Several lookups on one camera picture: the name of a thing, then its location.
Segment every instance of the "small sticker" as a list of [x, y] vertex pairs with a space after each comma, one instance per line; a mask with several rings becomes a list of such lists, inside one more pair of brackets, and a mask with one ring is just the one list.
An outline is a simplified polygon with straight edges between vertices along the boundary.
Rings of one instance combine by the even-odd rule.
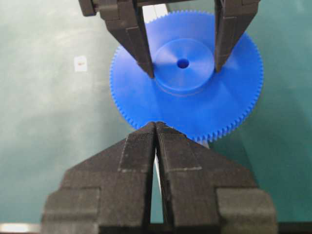
[[86, 56], [74, 57], [74, 66], [75, 66], [75, 72], [86, 72], [86, 71], [88, 71]]

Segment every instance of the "center hole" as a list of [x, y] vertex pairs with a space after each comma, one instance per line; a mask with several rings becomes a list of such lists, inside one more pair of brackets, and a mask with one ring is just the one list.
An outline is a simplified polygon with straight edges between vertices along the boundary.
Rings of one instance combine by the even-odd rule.
[[189, 66], [190, 62], [185, 58], [181, 58], [178, 60], [178, 62], [176, 64], [179, 68], [187, 68]]

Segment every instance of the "blue gear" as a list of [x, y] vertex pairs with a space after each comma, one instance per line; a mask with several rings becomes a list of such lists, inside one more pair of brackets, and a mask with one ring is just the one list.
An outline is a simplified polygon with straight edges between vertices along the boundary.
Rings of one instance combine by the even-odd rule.
[[256, 45], [244, 34], [219, 73], [214, 71], [214, 16], [175, 12], [146, 25], [154, 64], [150, 79], [119, 47], [110, 88], [122, 116], [135, 129], [163, 121], [196, 141], [218, 139], [240, 125], [263, 83]]

